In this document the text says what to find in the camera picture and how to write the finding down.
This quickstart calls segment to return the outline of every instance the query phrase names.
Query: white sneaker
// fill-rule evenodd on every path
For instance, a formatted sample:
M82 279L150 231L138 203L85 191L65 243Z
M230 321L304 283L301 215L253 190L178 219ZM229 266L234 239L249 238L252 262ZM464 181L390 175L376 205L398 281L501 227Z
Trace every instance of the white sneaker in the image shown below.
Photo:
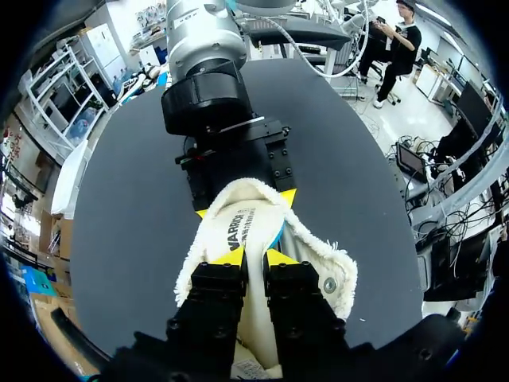
M378 101L378 99L376 97L373 99L373 106L376 107L377 109L381 109L384 103L385 103L385 100Z
M360 74L359 72L357 72L356 74L357 78L362 82L362 83L367 83L367 76L363 76L362 74Z

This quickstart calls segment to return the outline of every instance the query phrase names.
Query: metal grommet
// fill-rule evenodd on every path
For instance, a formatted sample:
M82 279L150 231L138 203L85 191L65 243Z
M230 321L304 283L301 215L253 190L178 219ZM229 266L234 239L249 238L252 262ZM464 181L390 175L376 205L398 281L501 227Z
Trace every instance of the metal grommet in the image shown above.
M336 290L336 280L333 279L332 277L328 277L324 283L324 290L325 290L325 293L329 293L329 294L331 294L334 290Z

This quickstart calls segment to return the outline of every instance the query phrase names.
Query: desk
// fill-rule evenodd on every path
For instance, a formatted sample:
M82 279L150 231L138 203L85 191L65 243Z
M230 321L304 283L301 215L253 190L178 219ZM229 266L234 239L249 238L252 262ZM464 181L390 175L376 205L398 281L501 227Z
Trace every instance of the desk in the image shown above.
M405 207L382 151L357 114L302 61L250 61L241 73L253 108L292 127L295 213L358 263L348 343L385 345L421 320L423 295ZM87 336L109 354L131 345L135 330L165 338L165 323L177 311L175 280L200 223L186 174L174 163L184 138L165 131L162 91L113 114L76 204L77 314ZM218 177L260 177L266 154L256 154L248 158L251 166L232 161L229 175Z

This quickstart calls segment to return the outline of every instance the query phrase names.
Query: label tag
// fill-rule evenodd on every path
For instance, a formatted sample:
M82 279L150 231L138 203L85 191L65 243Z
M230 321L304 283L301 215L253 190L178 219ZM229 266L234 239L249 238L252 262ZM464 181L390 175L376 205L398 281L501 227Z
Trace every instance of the label tag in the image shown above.
M240 380L269 380L270 376L255 360L242 360L231 366L231 377Z

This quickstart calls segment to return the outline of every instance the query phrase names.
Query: white tube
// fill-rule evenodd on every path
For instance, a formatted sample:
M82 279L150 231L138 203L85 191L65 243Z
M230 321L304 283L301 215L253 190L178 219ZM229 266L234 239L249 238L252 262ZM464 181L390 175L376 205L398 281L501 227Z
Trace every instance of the white tube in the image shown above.
M336 10L332 8L331 0L324 0L325 6L327 6L327 12L331 15L332 21L334 21L337 25L341 25L341 21L337 18Z
M263 16L255 16L255 15L251 15L253 18L257 18L257 19L260 19L260 20L263 20L263 21L266 21L268 22L269 24L271 24L275 29L277 29L279 32L281 32L281 34L283 36L285 36L286 40L288 40L288 42L293 46L293 48L295 49L295 51L297 52L297 54L299 55L299 57L318 75L318 76L321 76L321 77L324 77L324 78L339 78L339 77L342 77L344 76L345 74L347 74L348 72L350 72L360 61L361 57L363 56L364 52L366 51L366 46L367 46L367 40L368 40L368 34L369 34L369 22L367 21L368 18L369 18L369 14L367 12L367 0L362 0L362 3L364 5L364 19L365 19L365 23L364 23L364 43L363 43L363 47L362 49L360 50L360 53L359 55L357 56L357 58L352 62L352 64L350 66L348 66L345 70L343 70L341 73L337 73L337 74L325 74L323 72L320 72L319 70L316 70L314 66L312 66L308 59L305 58L305 55L303 52L301 52L301 50L299 49L297 43L295 42L295 40L285 31L285 29L283 27L281 27L277 22L269 19L269 18L265 18Z

